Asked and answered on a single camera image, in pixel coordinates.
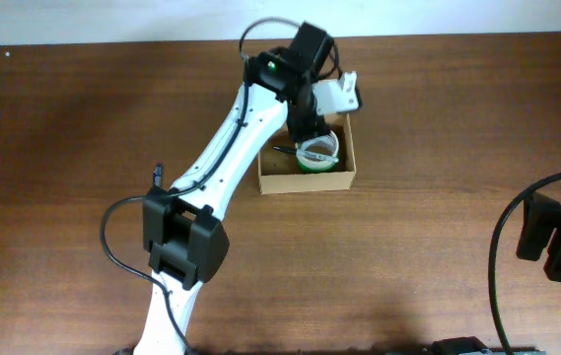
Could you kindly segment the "beige masking tape roll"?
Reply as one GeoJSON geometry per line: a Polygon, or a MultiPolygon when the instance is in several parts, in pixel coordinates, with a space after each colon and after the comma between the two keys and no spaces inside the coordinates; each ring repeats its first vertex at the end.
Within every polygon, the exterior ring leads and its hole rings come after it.
{"type": "Polygon", "coordinates": [[[303,143],[297,143],[296,148],[338,158],[339,140],[335,132],[331,131],[327,135],[319,136],[303,143]]]}

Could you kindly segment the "cardboard box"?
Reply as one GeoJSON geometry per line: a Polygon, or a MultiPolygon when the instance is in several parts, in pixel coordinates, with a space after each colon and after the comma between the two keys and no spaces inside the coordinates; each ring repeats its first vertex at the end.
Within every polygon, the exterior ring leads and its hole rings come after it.
{"type": "Polygon", "coordinates": [[[287,125],[284,124],[257,155],[257,175],[262,194],[346,190],[351,187],[357,167],[350,115],[330,114],[325,121],[339,139],[340,161],[330,172],[302,172],[295,156],[273,149],[273,146],[293,146],[287,125]]]}

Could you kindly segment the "green tape roll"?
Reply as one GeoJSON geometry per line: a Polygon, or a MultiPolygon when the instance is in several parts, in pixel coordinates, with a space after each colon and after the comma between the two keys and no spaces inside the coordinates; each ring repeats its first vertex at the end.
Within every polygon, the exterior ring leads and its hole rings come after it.
{"type": "Polygon", "coordinates": [[[310,160],[304,157],[298,158],[299,169],[304,174],[329,173],[334,171],[337,165],[337,162],[310,160]]]}

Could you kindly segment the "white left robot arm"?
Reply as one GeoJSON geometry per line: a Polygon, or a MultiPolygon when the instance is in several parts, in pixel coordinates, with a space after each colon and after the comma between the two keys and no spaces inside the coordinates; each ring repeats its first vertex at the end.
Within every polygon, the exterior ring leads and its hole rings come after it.
{"type": "Polygon", "coordinates": [[[232,195],[264,144],[282,126],[295,143],[324,136],[315,83],[336,58],[334,39],[302,23],[291,43],[244,59],[233,110],[201,156],[170,188],[154,184],[142,199],[143,249],[153,285],[136,354],[189,354],[185,331],[201,286],[229,248],[222,225],[232,195]]]}

